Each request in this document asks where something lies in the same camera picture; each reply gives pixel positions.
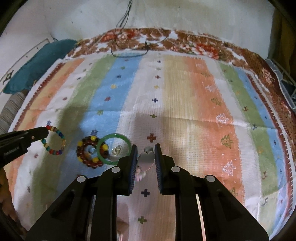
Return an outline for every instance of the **striped cushion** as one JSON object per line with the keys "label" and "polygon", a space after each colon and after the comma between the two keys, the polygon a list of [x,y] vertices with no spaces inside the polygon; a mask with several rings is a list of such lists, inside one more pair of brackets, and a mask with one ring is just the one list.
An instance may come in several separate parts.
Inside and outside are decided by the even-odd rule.
{"label": "striped cushion", "polygon": [[22,92],[17,92],[9,98],[0,114],[0,135],[8,132],[25,98],[26,95]]}

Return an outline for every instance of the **teal pillow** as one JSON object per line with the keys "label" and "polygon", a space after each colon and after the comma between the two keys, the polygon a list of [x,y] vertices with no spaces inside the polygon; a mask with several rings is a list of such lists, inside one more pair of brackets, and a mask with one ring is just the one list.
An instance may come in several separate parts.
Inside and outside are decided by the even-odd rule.
{"label": "teal pillow", "polygon": [[30,90],[35,80],[39,80],[59,58],[63,59],[76,45],[77,41],[64,39],[43,46],[9,80],[3,92],[15,94],[23,89]]}

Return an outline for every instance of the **wall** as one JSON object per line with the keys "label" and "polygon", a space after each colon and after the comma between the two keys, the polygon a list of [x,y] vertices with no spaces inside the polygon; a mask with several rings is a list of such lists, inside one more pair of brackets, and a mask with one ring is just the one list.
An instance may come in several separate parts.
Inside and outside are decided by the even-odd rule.
{"label": "wall", "polygon": [[0,78],[27,51],[48,36],[43,0],[28,0],[0,37]]}
{"label": "wall", "polygon": [[[46,23],[57,39],[93,37],[115,27],[128,0],[46,0]],[[274,7],[267,0],[134,0],[127,27],[209,33],[268,55]]]}

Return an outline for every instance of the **blue stripe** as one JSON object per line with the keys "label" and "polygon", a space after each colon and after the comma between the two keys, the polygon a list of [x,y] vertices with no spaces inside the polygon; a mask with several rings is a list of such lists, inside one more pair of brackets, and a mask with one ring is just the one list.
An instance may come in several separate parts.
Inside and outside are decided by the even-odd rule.
{"label": "blue stripe", "polygon": [[278,205],[275,212],[275,223],[273,226],[273,230],[280,225],[280,214],[283,214],[288,204],[287,200],[287,177],[286,177],[286,166],[285,166],[285,157],[284,151],[282,149],[282,144],[278,136],[278,130],[275,128],[273,121],[257,92],[254,90],[248,76],[244,71],[239,68],[235,68],[236,72],[242,83],[244,84],[245,89],[247,90],[249,96],[253,100],[256,105],[258,112],[260,114],[261,119],[263,120],[267,134],[269,136],[269,143],[273,152],[274,160],[277,168],[277,176],[278,176]]}
{"label": "blue stripe", "polygon": [[[124,58],[117,58],[102,80],[101,86],[96,90],[88,109],[83,114],[82,121],[77,127],[77,137],[71,140],[71,144],[68,146],[71,151],[68,152],[65,161],[60,167],[62,176],[59,179],[57,196],[67,188],[77,174],[92,178],[101,175],[110,167],[104,164],[102,167],[93,169],[80,163],[76,156],[77,143],[85,136],[91,135],[93,130],[98,131],[98,137],[116,132],[120,112],[132,86],[141,59],[141,56],[128,58],[128,61],[125,61]],[[103,110],[102,115],[98,115],[100,110]],[[107,144],[112,146],[112,142],[113,140],[110,139],[107,141]]]}

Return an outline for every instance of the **white bird figurine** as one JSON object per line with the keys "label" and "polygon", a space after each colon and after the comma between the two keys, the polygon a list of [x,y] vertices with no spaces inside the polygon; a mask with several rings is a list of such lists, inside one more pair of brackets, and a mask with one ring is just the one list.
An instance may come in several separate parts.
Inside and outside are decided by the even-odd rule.
{"label": "white bird figurine", "polygon": [[142,178],[146,176],[146,171],[153,166],[154,158],[153,148],[151,146],[146,146],[144,152],[138,157],[135,177],[137,182],[141,181]]}

